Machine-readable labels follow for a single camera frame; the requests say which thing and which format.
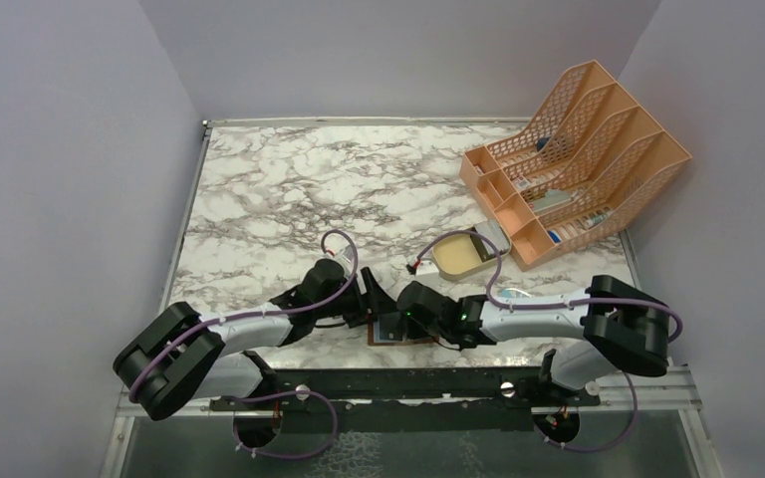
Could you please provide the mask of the brown leather card holder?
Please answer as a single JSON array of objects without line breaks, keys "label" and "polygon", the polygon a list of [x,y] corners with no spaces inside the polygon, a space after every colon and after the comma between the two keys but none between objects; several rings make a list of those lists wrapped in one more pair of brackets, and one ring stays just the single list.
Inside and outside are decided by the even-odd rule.
[{"label": "brown leather card holder", "polygon": [[371,347],[415,346],[433,342],[433,337],[428,333],[404,326],[394,316],[381,317],[368,325],[368,345]]}]

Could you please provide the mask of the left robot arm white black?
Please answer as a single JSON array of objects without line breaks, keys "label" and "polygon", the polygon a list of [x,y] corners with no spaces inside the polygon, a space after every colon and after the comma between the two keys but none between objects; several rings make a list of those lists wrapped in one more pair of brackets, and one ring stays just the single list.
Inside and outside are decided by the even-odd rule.
[{"label": "left robot arm white black", "polygon": [[185,301],[171,304],[119,352],[113,371],[154,421],[193,398],[236,395],[257,409],[276,387],[256,349],[294,344],[322,319],[353,328],[396,312],[369,268],[348,276],[337,261],[320,259],[298,285],[252,309],[205,318]]}]

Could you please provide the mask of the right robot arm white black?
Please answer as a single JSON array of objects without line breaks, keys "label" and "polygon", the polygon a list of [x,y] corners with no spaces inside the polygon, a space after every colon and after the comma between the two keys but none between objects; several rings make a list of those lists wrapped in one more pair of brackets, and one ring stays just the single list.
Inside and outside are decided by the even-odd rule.
[{"label": "right robot arm white black", "polygon": [[683,331],[682,319],[667,304],[610,275],[557,296],[457,300],[413,281],[395,306],[401,320],[461,350],[518,339],[572,340],[545,355],[535,378],[537,396],[550,405],[616,371],[665,375],[668,347]]}]

